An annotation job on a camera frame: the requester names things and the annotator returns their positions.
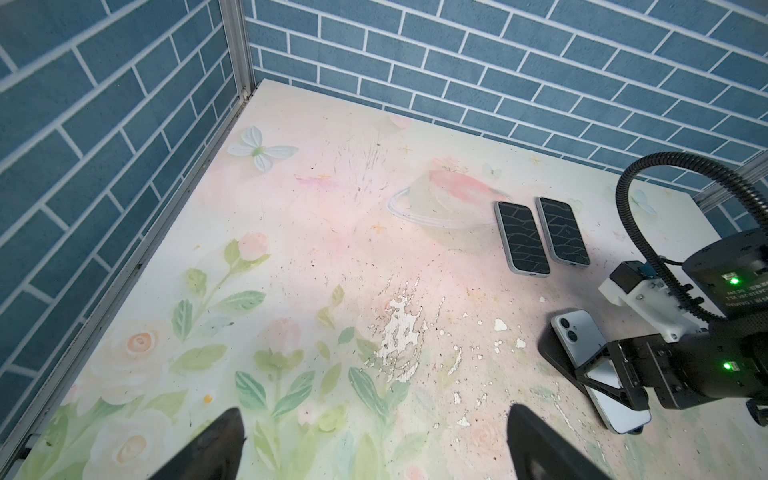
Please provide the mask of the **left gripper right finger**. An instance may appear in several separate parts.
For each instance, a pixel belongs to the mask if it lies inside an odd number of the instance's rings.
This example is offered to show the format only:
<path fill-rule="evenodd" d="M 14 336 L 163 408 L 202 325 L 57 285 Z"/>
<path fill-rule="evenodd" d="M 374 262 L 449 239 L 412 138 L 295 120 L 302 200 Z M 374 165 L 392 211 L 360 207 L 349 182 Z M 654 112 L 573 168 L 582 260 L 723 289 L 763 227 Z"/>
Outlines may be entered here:
<path fill-rule="evenodd" d="M 518 479 L 610 479 L 522 404 L 510 407 L 507 445 Z"/>

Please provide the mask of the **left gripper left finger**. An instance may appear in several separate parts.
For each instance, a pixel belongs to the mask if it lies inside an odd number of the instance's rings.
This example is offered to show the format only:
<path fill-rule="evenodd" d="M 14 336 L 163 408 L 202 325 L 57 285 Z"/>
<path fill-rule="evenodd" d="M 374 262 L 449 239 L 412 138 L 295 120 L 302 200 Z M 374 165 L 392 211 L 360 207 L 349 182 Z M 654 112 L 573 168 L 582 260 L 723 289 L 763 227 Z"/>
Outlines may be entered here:
<path fill-rule="evenodd" d="M 241 411 L 229 408 L 150 479 L 236 479 L 245 441 Z"/>

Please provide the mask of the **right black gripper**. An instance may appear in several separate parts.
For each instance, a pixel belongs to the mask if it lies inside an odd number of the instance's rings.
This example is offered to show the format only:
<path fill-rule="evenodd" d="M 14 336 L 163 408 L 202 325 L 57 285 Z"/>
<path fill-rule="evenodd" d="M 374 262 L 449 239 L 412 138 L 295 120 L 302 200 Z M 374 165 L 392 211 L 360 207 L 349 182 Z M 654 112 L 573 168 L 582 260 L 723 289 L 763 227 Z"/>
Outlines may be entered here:
<path fill-rule="evenodd" d="M 659 335 L 611 341 L 575 369 L 586 387 L 634 411 L 648 409 L 645 387 L 661 405 L 683 410 L 750 396 L 750 341 L 709 333 L 668 343 Z"/>

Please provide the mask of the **blue phone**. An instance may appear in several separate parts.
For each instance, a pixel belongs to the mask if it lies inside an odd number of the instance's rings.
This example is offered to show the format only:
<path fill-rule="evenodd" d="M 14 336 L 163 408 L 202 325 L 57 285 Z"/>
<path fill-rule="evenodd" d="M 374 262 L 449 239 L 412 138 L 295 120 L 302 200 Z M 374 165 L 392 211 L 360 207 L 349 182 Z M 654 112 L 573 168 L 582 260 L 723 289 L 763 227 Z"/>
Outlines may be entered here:
<path fill-rule="evenodd" d="M 591 260 L 572 207 L 546 197 L 538 197 L 536 206 L 553 259 L 573 267 L 590 266 Z"/>

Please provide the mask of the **black phone screen up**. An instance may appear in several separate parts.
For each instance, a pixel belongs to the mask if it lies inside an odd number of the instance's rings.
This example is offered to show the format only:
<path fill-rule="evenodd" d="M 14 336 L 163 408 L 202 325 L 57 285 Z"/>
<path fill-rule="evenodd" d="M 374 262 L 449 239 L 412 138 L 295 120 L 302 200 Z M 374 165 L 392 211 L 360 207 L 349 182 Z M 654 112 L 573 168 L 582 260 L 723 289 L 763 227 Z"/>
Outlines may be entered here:
<path fill-rule="evenodd" d="M 494 211 L 510 270 L 523 276 L 547 277 L 551 269 L 531 210 L 498 201 Z"/>

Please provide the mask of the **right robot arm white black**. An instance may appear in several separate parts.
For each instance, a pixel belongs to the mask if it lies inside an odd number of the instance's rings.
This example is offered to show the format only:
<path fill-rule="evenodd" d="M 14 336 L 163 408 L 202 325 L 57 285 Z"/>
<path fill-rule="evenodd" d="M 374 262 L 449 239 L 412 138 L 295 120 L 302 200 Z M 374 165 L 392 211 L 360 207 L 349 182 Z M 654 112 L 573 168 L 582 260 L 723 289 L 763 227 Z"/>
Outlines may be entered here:
<path fill-rule="evenodd" d="M 608 342 L 573 378 L 633 410 L 648 406 L 655 391 L 667 409 L 684 410 L 725 398 L 743 398 L 752 419 L 767 424 L 767 238 L 753 229 L 721 239 L 682 265 L 723 314 L 698 321 L 683 308 L 669 282 L 648 263 L 626 261 L 601 293 L 626 305 L 655 330 L 652 335 Z"/>

